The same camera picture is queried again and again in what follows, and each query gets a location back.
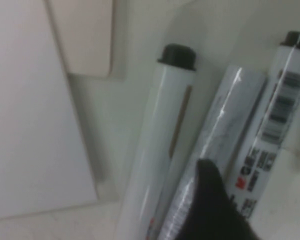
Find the white surface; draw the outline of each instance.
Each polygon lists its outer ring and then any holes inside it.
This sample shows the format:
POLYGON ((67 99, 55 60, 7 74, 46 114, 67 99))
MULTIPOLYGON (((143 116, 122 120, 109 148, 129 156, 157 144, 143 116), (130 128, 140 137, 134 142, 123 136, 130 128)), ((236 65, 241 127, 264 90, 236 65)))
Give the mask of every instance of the white surface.
POLYGON ((111 69, 113 0, 47 0, 68 73, 106 77, 111 69))
MULTIPOLYGON (((113 70, 119 74, 70 81, 82 106, 80 119, 91 133, 89 149, 96 150, 94 159, 102 166, 104 178, 97 182, 101 200, 115 192, 113 182, 121 196, 127 185, 154 59, 163 42, 188 43, 204 57, 175 149, 181 163, 229 61, 265 70, 286 32, 300 30, 300 0, 197 0, 186 12, 176 10, 173 0, 118 0, 116 6, 113 60, 119 67, 113 70)), ((295 167, 300 163, 295 157, 300 156, 300 110, 297 119, 252 220, 263 239, 282 240, 280 234, 287 231, 300 239, 295 227, 300 222, 300 169, 295 167)), ((176 174, 180 167, 174 168, 176 174)), ((0 240, 112 240, 118 213, 116 203, 57 212, 57 223, 49 214, 2 220, 0 240)))
POLYGON ((171 163, 170 147, 195 72, 157 64, 115 239, 146 239, 171 163))
POLYGON ((96 200, 45 5, 0 0, 0 218, 96 200))

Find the printed label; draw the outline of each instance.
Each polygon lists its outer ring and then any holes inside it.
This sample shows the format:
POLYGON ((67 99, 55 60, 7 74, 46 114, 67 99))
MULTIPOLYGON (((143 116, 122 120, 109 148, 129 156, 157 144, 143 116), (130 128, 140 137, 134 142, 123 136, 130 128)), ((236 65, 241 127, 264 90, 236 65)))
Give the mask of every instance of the printed label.
POLYGON ((259 177, 259 172, 257 170, 255 170, 252 175, 252 178, 250 180, 249 186, 247 188, 247 190, 249 192, 252 192, 254 190, 257 180, 258 180, 258 177, 259 177))
POLYGON ((260 158, 257 163, 257 168, 260 168, 266 172, 270 172, 277 155, 275 153, 270 153, 267 151, 262 151, 260 158))
POLYGON ((252 151, 250 152, 250 154, 248 156, 246 156, 246 158, 244 160, 244 165, 240 170, 240 175, 237 178, 236 184, 235 184, 235 186, 238 189, 241 189, 241 190, 245 189, 246 184, 247 184, 247 178, 252 172, 252 168, 255 165, 255 162, 256 162, 259 152, 260 152, 260 149, 253 148, 252 151))
POLYGON ((246 198, 241 209, 241 215, 244 218, 250 218, 253 210, 255 209, 256 203, 257 200, 246 198))

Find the plastic packaging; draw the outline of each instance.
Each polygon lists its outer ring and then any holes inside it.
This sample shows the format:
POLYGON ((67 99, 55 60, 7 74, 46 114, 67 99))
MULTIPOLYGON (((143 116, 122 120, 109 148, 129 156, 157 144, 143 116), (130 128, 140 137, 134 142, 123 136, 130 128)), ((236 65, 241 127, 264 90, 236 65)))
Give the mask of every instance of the plastic packaging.
POLYGON ((193 200, 196 164, 210 159, 224 175, 266 77, 230 66, 218 88, 202 131, 189 158, 158 240, 174 240, 193 200))
POLYGON ((190 97, 195 58, 190 48, 171 44, 157 64, 116 240, 146 238, 190 97))
POLYGON ((247 219, 268 183, 300 102, 300 32, 289 32, 269 71, 268 85, 226 183, 230 199, 247 219))

